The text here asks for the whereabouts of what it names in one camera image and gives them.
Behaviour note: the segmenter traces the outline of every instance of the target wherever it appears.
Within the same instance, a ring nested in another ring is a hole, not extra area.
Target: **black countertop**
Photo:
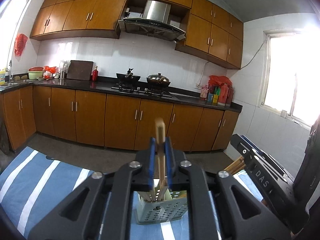
[[[168,103],[174,103],[174,104],[201,106],[201,107],[212,108],[217,110],[229,110],[229,111],[239,112],[239,113],[242,110],[242,106],[234,102],[231,103],[231,107],[222,107],[216,104],[213,105],[211,103],[208,103],[205,100],[201,100],[196,97],[191,97],[191,96],[182,95],[182,94],[171,93],[172,98],[164,98],[164,97],[160,98],[157,96],[150,96],[150,95],[139,94],[139,93],[131,94],[131,93],[120,92],[118,90],[111,89],[115,85],[114,83],[92,82],[92,81],[73,80],[73,79],[52,79],[52,80],[43,80],[43,81],[36,80],[32,82],[27,82],[27,83],[21,83],[19,85],[7,87],[7,88],[0,88],[0,93],[6,93],[9,91],[20,89],[28,85],[100,92],[100,93],[106,93],[106,94],[122,95],[122,96],[128,96],[128,97],[162,101],[162,102],[168,102]]]

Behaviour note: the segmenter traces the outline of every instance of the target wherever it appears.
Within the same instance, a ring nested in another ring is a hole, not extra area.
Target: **bolt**
[[[133,162],[130,162],[130,163],[129,163],[129,166],[130,166],[131,168],[138,168],[138,167],[141,166],[141,164],[140,164],[140,162],[133,161]]]
[[[100,171],[95,171],[92,173],[91,178],[93,179],[101,179],[102,178],[102,173]]]
[[[227,171],[219,171],[218,176],[220,178],[226,178],[226,177],[229,177],[229,173]]]
[[[185,168],[186,168],[186,167],[190,167],[190,166],[191,166],[191,162],[185,160],[185,161],[180,162],[180,165],[181,165],[182,167],[185,167]]]

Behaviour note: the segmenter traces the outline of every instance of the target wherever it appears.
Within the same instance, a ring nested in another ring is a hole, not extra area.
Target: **orange plastic bag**
[[[14,41],[14,54],[16,56],[21,56],[22,52],[26,46],[28,37],[22,33],[17,35],[15,41]]]
[[[49,72],[51,72],[52,74],[54,74],[54,73],[56,72],[56,68],[57,68],[57,67],[44,66],[44,70],[45,70],[45,71],[49,71]]]
[[[209,78],[208,84],[211,86],[221,86],[223,84],[232,86],[232,82],[226,76],[209,76]]]

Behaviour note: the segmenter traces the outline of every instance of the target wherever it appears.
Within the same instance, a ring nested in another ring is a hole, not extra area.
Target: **floor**
[[[136,152],[87,146],[42,134],[33,135],[27,145],[56,160],[105,173],[116,171],[123,164],[134,160]],[[5,155],[4,157],[6,162],[12,159],[11,156],[7,157]],[[205,171],[214,173],[223,170],[232,163],[232,160],[223,152],[192,153],[187,154],[187,159],[191,163],[201,166]]]

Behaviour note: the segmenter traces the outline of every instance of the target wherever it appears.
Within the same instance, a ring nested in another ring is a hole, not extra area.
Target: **striped tablecloth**
[[[81,184],[93,171],[57,160],[26,147],[0,175],[0,203],[8,217],[28,239],[30,230],[60,201]],[[235,175],[258,199],[262,196],[244,171]],[[138,225],[136,206],[138,193],[133,196],[130,240],[187,240],[188,213],[180,220],[154,225]]]

